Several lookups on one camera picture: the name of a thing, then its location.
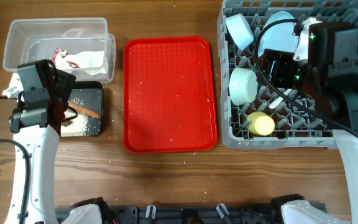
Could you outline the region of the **white plastic spoon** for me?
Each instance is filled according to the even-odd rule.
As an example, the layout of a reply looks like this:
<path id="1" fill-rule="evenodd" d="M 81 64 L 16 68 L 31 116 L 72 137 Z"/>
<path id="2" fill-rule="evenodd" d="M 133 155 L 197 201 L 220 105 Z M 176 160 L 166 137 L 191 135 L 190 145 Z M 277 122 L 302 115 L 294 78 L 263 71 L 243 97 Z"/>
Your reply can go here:
<path id="1" fill-rule="evenodd" d="M 289 93 L 292 92 L 292 89 L 287 89 L 285 92 L 284 92 L 284 95 L 288 95 Z M 275 109 L 281 102 L 283 101 L 283 98 L 281 96 L 279 96 L 276 100 L 274 100 L 270 105 L 269 105 L 269 108 L 270 109 Z"/>

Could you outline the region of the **brown carrot piece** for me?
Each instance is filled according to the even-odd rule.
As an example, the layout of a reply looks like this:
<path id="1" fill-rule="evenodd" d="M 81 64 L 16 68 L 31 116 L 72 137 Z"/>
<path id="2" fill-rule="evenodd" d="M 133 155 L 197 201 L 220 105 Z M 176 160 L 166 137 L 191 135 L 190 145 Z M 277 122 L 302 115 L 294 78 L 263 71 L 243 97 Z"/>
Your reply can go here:
<path id="1" fill-rule="evenodd" d="M 73 102 L 73 101 L 69 101 L 68 102 L 68 105 L 73 108 L 74 110 L 77 111 L 78 114 L 83 114 L 83 115 L 86 115 L 86 116 L 89 116 L 89 117 L 92 117 L 92 118 L 95 118 L 95 119 L 101 119 L 101 115 L 98 114 L 97 112 L 94 112 L 90 109 L 87 109 L 83 106 L 80 106 L 79 104 Z"/>

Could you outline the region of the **light blue plate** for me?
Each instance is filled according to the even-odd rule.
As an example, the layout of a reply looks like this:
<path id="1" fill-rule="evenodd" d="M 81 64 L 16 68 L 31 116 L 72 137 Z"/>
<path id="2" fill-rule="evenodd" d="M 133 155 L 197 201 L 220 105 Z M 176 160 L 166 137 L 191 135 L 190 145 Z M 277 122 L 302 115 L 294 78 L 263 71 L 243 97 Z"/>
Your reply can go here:
<path id="1" fill-rule="evenodd" d="M 299 37 L 293 35 L 293 23 L 283 23 L 272 26 L 259 43 L 258 57 L 264 54 L 265 49 L 294 53 L 298 46 Z"/>

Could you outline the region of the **white paper napkin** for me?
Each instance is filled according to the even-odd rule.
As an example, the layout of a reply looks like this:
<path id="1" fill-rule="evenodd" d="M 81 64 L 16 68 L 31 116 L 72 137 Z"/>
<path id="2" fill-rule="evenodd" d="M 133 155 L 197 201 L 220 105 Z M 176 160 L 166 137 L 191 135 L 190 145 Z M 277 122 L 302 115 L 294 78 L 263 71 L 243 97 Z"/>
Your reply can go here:
<path id="1" fill-rule="evenodd" d="M 82 51 L 78 54 L 72 54 L 75 56 L 75 63 L 79 65 L 78 68 L 59 69 L 68 73 L 73 71 L 83 71 L 89 75 L 107 74 L 107 62 L 104 51 Z"/>

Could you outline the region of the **brown food scrap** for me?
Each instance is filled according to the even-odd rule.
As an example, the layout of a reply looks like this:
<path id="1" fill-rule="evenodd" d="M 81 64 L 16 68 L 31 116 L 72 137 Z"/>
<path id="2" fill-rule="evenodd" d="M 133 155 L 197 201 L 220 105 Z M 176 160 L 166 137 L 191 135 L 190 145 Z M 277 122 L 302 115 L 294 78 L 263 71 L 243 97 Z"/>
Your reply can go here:
<path id="1" fill-rule="evenodd" d="M 71 125 L 72 123 L 73 123 L 72 120 L 65 121 L 65 122 L 62 123 L 62 126 L 67 127 L 67 126 Z"/>

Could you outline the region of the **mint green bowl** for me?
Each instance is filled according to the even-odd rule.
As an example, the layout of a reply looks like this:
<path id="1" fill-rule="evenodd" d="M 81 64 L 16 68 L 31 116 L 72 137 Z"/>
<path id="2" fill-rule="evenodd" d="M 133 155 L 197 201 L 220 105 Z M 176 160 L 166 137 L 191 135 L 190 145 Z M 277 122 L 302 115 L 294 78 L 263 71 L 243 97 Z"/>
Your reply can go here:
<path id="1" fill-rule="evenodd" d="M 257 76 L 253 70 L 235 68 L 229 80 L 229 93 L 234 105 L 251 103 L 256 99 L 258 91 Z"/>

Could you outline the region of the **pile of rice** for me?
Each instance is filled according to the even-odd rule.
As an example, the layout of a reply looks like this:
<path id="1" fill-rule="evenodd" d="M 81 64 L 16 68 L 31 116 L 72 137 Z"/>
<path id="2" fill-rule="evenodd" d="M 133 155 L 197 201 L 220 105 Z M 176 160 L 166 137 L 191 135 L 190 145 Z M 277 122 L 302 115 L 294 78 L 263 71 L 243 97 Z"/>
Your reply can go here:
<path id="1" fill-rule="evenodd" d="M 90 121 L 89 116 L 79 114 L 76 118 L 71 119 L 73 123 L 67 127 L 61 126 L 61 137 L 83 137 L 90 136 Z"/>

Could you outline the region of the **light blue bowl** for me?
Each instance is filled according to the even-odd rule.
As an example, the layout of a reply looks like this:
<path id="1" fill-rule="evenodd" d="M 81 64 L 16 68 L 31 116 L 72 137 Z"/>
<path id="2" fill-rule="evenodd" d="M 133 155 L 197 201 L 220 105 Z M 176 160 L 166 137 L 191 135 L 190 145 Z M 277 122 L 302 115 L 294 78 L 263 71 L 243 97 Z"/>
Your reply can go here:
<path id="1" fill-rule="evenodd" d="M 226 27 L 234 43 L 240 50 L 245 50 L 254 41 L 254 34 L 242 14 L 226 18 Z"/>

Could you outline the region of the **yellow plastic cup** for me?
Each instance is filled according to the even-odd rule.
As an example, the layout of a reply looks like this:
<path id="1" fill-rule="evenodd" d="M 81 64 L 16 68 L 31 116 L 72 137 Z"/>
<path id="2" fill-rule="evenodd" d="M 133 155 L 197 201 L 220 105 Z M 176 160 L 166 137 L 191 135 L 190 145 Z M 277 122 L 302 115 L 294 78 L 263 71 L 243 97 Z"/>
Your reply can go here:
<path id="1" fill-rule="evenodd" d="M 248 115 L 247 119 L 250 121 L 247 129 L 252 134 L 268 136 L 275 130 L 274 120 L 264 112 L 255 111 Z"/>

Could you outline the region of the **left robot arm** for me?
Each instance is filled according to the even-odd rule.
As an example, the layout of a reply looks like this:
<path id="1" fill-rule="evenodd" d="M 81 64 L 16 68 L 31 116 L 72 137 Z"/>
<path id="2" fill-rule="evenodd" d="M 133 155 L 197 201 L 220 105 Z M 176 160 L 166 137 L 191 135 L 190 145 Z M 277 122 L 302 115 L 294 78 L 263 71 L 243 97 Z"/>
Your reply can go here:
<path id="1" fill-rule="evenodd" d="M 43 59 L 17 68 L 23 91 L 9 118 L 16 149 L 11 206 L 6 223 L 56 223 L 55 156 L 72 90 L 92 93 L 96 81 L 78 82 Z"/>

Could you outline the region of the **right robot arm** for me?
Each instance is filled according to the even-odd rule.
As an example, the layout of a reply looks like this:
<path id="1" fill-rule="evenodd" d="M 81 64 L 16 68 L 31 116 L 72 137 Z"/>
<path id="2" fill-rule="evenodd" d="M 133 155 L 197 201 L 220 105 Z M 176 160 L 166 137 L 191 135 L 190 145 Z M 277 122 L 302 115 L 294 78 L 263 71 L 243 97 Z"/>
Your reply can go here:
<path id="1" fill-rule="evenodd" d="M 266 32 L 280 24 L 290 24 L 293 35 L 306 34 L 306 64 L 277 76 L 268 76 L 258 60 L 255 66 L 284 100 L 331 126 L 346 173 L 352 222 L 358 223 L 357 28 L 349 22 L 306 26 L 296 19 L 284 19 L 264 26 L 255 41 L 256 52 Z"/>

